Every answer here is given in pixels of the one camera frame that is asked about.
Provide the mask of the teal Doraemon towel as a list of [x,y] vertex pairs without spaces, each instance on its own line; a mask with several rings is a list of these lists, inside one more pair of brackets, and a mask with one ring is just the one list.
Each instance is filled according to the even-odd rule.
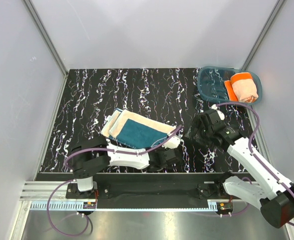
[[163,143],[174,130],[173,126],[117,108],[108,116],[101,135],[133,149],[146,149]]

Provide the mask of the orange Doraemon towel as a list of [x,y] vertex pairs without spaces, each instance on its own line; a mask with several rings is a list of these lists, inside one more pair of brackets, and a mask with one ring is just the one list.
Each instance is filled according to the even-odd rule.
[[224,86],[232,102],[253,103],[258,99],[257,87],[249,72],[234,74],[230,80],[224,81]]

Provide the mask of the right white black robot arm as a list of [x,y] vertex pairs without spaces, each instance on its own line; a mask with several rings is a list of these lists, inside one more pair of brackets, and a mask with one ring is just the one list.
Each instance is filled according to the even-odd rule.
[[258,183],[254,186],[232,173],[224,173],[214,185],[217,197],[240,198],[260,210],[264,219],[277,229],[294,218],[294,183],[253,148],[244,132],[228,125],[221,111],[210,109],[196,115],[185,136],[203,147],[223,149]]

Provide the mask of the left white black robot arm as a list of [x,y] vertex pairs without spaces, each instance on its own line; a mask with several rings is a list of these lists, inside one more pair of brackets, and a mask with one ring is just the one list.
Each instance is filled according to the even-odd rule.
[[93,176],[106,167],[159,172],[182,161],[178,149],[180,142],[181,139],[173,135],[153,147],[132,149],[114,145],[104,136],[98,136],[73,147],[64,165],[73,172],[77,192],[89,198],[95,191]]

